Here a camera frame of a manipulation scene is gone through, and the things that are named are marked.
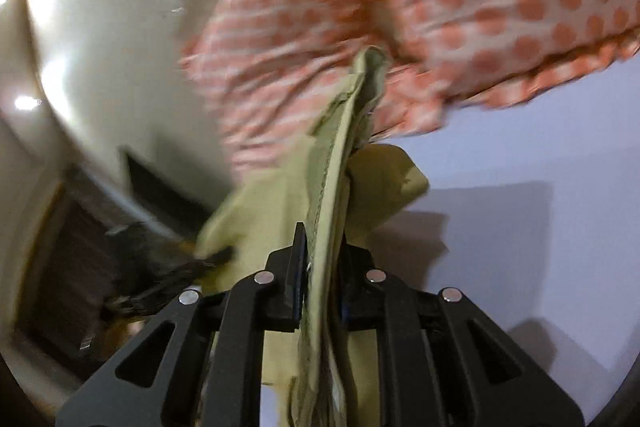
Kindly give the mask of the large orange polka-dot pillow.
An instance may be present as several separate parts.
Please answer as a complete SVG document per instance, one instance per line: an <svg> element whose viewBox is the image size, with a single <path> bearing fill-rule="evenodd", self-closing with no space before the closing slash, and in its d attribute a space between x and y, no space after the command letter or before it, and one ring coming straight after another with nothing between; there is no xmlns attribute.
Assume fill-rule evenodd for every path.
<svg viewBox="0 0 640 427"><path fill-rule="evenodd" d="M377 1L219 0L181 65L216 117L236 174L275 164L370 44L393 57L373 112L374 139L440 127L460 68L400 56L378 26Z"/></svg>

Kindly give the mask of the khaki green pants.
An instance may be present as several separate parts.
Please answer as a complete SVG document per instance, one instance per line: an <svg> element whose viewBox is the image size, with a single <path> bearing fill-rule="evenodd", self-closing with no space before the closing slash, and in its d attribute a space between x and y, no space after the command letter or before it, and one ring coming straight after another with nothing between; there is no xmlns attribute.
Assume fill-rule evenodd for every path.
<svg viewBox="0 0 640 427"><path fill-rule="evenodd" d="M195 257L217 259L201 281L215 294L288 246L297 223L306 229L310 272L302 326L265 338L262 380L276 396L282 426L378 425L375 333L342 331L332 297L340 247L366 245L374 229L428 189L404 150L370 140L386 72L381 50L361 51L291 150L274 167L247 176L198 234ZM222 259L226 248L232 256Z"/></svg>

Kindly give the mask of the white bed mattress sheet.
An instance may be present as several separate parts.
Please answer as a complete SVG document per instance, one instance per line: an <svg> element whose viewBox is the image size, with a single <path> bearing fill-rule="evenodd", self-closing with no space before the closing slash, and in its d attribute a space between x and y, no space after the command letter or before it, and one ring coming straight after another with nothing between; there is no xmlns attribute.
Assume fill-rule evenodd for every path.
<svg viewBox="0 0 640 427"><path fill-rule="evenodd" d="M612 426L639 384L639 63L402 139L428 193L375 230L379 267L461 289Z"/></svg>

